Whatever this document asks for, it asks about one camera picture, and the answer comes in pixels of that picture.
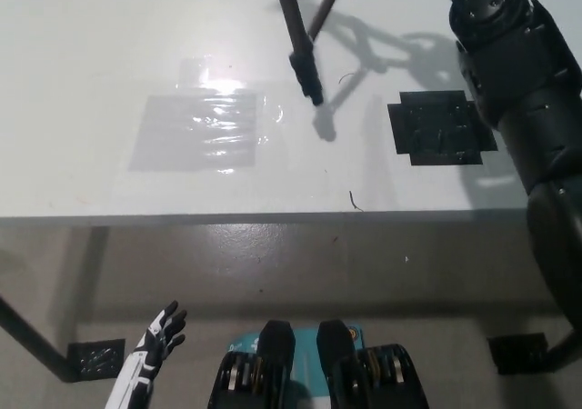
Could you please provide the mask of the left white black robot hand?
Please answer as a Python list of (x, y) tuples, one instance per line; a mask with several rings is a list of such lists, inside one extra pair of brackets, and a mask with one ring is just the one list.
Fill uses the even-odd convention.
[(171, 302), (150, 323), (135, 349), (125, 359), (105, 409), (146, 409), (154, 392), (154, 380), (167, 357), (186, 336), (186, 310)]

